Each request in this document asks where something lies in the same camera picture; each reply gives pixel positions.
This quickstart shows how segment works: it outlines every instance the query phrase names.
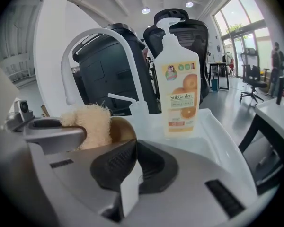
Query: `white tube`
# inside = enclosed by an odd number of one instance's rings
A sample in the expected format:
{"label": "white tube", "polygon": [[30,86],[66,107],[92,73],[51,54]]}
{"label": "white tube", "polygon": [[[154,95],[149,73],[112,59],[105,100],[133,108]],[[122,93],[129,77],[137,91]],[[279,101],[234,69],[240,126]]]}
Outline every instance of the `white tube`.
{"label": "white tube", "polygon": [[132,103],[136,103],[137,101],[133,98],[130,98],[130,97],[126,97],[126,96],[120,96],[120,95],[117,95],[117,94],[112,94],[112,93],[109,93],[107,95],[108,97],[111,97],[111,98],[115,98],[115,99],[120,99],[120,100],[124,100],[124,101],[129,101],[129,102],[132,102]]}
{"label": "white tube", "polygon": [[111,29],[93,28],[93,29],[89,29],[89,30],[84,31],[81,34],[77,35],[69,43],[69,45],[66,47],[64,54],[62,56],[61,75],[62,75],[62,82],[63,82],[63,86],[64,86],[64,90],[65,90],[66,103],[68,105],[71,105],[71,104],[74,104],[76,102],[73,94],[71,93],[72,92],[71,85],[69,83],[67,83],[67,81],[71,79],[70,77],[68,77],[68,73],[71,71],[70,62],[68,60],[68,55],[71,52],[71,49],[73,48],[73,46],[79,40],[81,40],[84,37],[89,36],[91,34],[110,35],[113,38],[115,38],[117,41],[120,42],[120,44],[123,46],[123,48],[125,50],[125,53],[126,53],[126,56],[127,56],[127,59],[128,59],[129,67],[130,67],[131,72],[132,72],[133,82],[134,82],[134,85],[136,87],[136,91],[137,91],[139,101],[144,102],[144,96],[143,96],[143,92],[142,92],[142,88],[141,88],[141,83],[140,83],[136,63],[134,61],[133,52],[132,52],[131,47],[129,46],[128,42],[120,34],[118,34],[117,32],[115,32]]}

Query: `mesh chair back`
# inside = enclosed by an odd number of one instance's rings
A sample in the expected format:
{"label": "mesh chair back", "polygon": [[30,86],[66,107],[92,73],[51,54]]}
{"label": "mesh chair back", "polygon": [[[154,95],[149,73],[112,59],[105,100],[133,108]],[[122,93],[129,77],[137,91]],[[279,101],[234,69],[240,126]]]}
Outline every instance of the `mesh chair back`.
{"label": "mesh chair back", "polygon": [[[181,46],[196,52],[199,55],[201,67],[205,65],[208,48],[208,28],[198,20],[180,22],[169,28],[171,34],[177,36]],[[144,39],[152,55],[156,58],[163,50],[162,38],[165,32],[155,25],[146,29]]]}

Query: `white tag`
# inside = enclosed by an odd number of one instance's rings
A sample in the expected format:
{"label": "white tag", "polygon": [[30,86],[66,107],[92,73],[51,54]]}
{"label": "white tag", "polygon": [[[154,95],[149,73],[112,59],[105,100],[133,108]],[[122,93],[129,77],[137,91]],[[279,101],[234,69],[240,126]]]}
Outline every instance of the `white tag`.
{"label": "white tag", "polygon": [[123,214],[126,217],[139,200],[139,185],[143,183],[143,171],[138,162],[120,185]]}

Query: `black slot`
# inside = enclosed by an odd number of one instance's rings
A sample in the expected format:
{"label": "black slot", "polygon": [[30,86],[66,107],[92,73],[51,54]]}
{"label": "black slot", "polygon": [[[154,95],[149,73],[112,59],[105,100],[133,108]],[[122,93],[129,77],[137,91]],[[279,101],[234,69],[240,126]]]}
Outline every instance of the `black slot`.
{"label": "black slot", "polygon": [[205,185],[224,209],[229,218],[235,217],[244,210],[243,205],[219,180],[208,181],[205,183]]}
{"label": "black slot", "polygon": [[61,127],[61,122],[57,119],[35,120],[31,125],[31,128],[56,128]]}
{"label": "black slot", "polygon": [[67,160],[51,163],[50,166],[51,166],[52,169],[54,169],[54,168],[57,168],[57,167],[69,165],[71,163],[73,163],[73,161],[71,159],[67,159]]}

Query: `black office chair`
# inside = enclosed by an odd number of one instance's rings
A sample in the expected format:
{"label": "black office chair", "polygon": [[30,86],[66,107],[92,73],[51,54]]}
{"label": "black office chair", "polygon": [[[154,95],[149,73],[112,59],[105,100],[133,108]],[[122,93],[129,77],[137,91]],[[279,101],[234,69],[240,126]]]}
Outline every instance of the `black office chair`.
{"label": "black office chair", "polygon": [[[159,113],[149,70],[143,56],[145,44],[125,24],[107,28],[119,33],[129,44],[137,66],[144,99],[150,114]],[[131,102],[109,98],[108,93],[138,100],[132,73],[123,46],[109,35],[97,34],[79,43],[72,51],[79,70],[73,70],[75,82],[85,104],[103,104],[113,116],[131,115]]]}
{"label": "black office chair", "polygon": [[[156,27],[159,20],[165,17],[178,17],[181,22],[169,28],[171,34],[177,36],[181,46],[196,52],[199,55],[201,75],[200,103],[209,93],[208,75],[206,70],[206,55],[208,48],[208,28],[205,23],[189,19],[188,13],[182,9],[166,9],[157,13],[154,17],[154,25],[144,31],[144,40],[154,58],[163,50],[162,38],[165,32]],[[154,77],[155,88],[158,88],[156,76]]]}
{"label": "black office chair", "polygon": [[267,83],[261,81],[261,73],[260,73],[260,58],[258,52],[253,48],[246,48],[244,53],[241,54],[243,64],[243,81],[246,82],[251,86],[251,92],[241,92],[240,102],[243,97],[250,96],[256,101],[257,105],[257,98],[264,101],[258,95],[254,94],[256,92],[256,88],[266,88]]}

